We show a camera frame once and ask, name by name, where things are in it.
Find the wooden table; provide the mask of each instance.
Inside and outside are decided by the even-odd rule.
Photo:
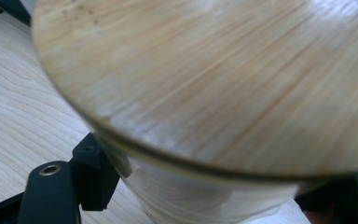
[[[22,192],[36,166],[69,161],[72,148],[88,131],[42,71],[30,29],[0,15],[0,202]],[[82,212],[82,219],[83,223],[153,223],[122,182],[107,210]],[[250,223],[309,222],[292,200],[275,216]]]

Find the bamboo lid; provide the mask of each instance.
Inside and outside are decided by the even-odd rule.
[[[358,1],[40,0],[34,42],[97,131],[244,175],[358,171]]]

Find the wooden disc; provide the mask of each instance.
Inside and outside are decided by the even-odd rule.
[[[33,28],[68,102],[144,154],[358,172],[358,0],[40,0]]]

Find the wood grain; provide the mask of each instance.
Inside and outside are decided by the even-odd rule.
[[[106,135],[207,169],[358,171],[358,0],[41,0],[34,13],[48,75]]]
[[[43,73],[29,27],[0,15],[0,202],[23,192],[35,167],[69,161],[72,148],[88,132]],[[82,223],[154,222],[120,181],[108,209],[82,212]]]

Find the black plastic bracket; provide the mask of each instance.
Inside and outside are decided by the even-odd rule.
[[[337,224],[358,224],[358,175],[337,180],[296,198],[303,211],[327,212],[335,207]]]
[[[120,179],[89,133],[69,161],[52,161],[30,173],[24,193],[0,203],[0,224],[81,223],[86,211],[106,208]]]
[[[0,14],[4,11],[27,26],[31,25],[31,15],[20,0],[0,0]]]

